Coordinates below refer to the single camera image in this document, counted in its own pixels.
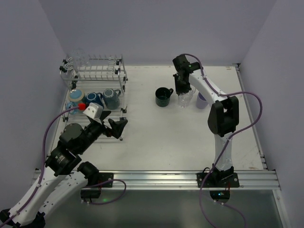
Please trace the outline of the clear glass tumbler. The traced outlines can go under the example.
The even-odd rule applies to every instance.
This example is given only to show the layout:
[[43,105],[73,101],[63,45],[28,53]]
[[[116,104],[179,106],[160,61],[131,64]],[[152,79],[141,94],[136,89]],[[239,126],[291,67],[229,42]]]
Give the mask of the clear glass tumbler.
[[186,93],[181,93],[179,94],[179,98],[182,99],[182,100],[191,100],[193,95],[195,94],[196,92],[196,88],[194,87],[191,87],[190,90]]
[[178,106],[185,108],[190,104],[193,95],[191,94],[180,94],[178,96]]
[[71,51],[73,65],[76,67],[85,66],[88,63],[88,54],[82,48],[76,48]]

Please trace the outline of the grey-blue mug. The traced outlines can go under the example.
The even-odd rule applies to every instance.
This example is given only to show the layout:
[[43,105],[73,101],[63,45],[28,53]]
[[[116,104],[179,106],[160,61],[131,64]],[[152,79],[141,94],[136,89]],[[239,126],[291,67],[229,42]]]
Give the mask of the grey-blue mug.
[[106,107],[110,110],[115,110],[120,106],[119,96],[120,89],[107,88],[103,92],[103,99]]

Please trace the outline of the dark green mug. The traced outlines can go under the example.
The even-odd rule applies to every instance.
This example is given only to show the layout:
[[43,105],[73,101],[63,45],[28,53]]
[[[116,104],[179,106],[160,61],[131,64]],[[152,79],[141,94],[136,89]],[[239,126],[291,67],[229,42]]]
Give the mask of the dark green mug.
[[160,87],[155,91],[155,102],[159,107],[166,107],[170,103],[170,98],[174,92],[173,88]]

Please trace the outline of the lavender plastic cup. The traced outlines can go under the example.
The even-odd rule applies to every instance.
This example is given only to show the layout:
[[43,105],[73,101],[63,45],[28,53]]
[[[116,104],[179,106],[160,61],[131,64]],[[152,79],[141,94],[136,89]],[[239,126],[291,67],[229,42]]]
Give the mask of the lavender plastic cup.
[[196,107],[200,110],[206,108],[208,106],[208,102],[204,98],[201,93],[198,93],[197,100],[196,100]]

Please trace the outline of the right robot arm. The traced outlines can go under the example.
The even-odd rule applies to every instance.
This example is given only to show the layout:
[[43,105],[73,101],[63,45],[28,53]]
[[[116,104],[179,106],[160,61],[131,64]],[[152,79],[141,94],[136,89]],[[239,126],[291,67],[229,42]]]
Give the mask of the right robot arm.
[[188,93],[193,87],[201,93],[210,106],[207,124],[215,138],[215,160],[208,173],[201,172],[202,187],[220,187],[233,177],[231,136],[239,124],[239,101],[236,96],[225,95],[206,75],[201,63],[190,63],[185,54],[173,59],[173,75],[178,95]]

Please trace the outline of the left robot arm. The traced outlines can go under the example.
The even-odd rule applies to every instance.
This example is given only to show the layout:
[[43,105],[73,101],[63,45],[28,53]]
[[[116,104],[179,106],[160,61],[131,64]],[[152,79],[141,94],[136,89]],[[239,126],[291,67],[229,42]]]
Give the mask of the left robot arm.
[[82,188],[109,185],[113,177],[101,177],[99,170],[90,162],[82,162],[83,154],[100,135],[121,138],[127,119],[115,122],[104,119],[110,111],[103,111],[97,119],[88,116],[90,123],[82,127],[71,123],[64,128],[56,148],[42,163],[39,177],[23,198],[12,208],[0,212],[2,225],[13,228],[42,228],[46,219],[75,192]]

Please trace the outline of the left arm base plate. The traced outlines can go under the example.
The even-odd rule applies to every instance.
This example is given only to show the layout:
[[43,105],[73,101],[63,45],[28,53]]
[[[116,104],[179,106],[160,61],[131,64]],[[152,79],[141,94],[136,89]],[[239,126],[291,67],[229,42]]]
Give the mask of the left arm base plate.
[[112,172],[99,172],[89,177],[87,185],[93,186],[113,179],[114,179],[114,174]]

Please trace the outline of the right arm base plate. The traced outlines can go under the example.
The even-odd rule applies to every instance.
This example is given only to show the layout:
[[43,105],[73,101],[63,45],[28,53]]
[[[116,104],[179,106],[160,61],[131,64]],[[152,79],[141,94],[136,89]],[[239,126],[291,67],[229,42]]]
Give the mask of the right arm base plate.
[[[198,172],[196,173],[196,181],[197,185],[200,188],[201,183],[205,179],[205,177],[208,175],[207,172]],[[224,179],[221,179],[219,181],[215,181],[211,178],[211,176],[208,176],[206,180],[203,183],[204,188],[238,188],[240,187],[240,183],[238,180],[238,175],[237,173],[233,173],[233,175],[230,175]]]

